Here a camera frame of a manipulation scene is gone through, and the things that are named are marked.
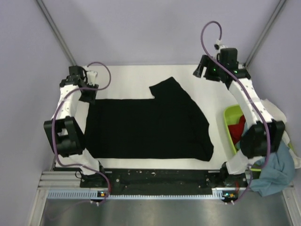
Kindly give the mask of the black t shirt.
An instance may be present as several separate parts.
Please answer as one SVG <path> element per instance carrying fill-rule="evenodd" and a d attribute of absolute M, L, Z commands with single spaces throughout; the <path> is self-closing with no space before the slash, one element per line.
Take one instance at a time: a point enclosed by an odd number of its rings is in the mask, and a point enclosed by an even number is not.
<path fill-rule="evenodd" d="M 210 161 L 209 122 L 174 78 L 149 88 L 151 99 L 98 99 L 85 140 L 95 158 Z"/>

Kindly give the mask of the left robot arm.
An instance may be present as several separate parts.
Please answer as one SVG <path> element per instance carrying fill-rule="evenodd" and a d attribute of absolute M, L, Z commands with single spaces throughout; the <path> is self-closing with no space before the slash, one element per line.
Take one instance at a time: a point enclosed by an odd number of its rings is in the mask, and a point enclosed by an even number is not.
<path fill-rule="evenodd" d="M 60 98 L 52 118 L 44 122 L 44 131 L 63 168 L 78 168 L 81 187 L 104 187 L 107 176 L 101 163 L 86 148 L 85 136 L 75 119 L 79 102 L 93 104 L 99 88 L 97 72 L 70 66 L 69 75 L 61 80 Z"/>

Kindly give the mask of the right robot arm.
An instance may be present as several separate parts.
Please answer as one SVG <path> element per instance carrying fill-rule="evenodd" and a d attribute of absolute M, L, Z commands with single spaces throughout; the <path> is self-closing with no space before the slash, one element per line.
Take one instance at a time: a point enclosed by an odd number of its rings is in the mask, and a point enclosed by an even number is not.
<path fill-rule="evenodd" d="M 236 48 L 215 44 L 215 56 L 204 54 L 193 75 L 222 82 L 236 99 L 247 124 L 237 153 L 220 169 L 220 182 L 231 186 L 246 170 L 263 169 L 271 153 L 278 150 L 285 124 L 263 106 L 249 72 L 239 65 Z"/>

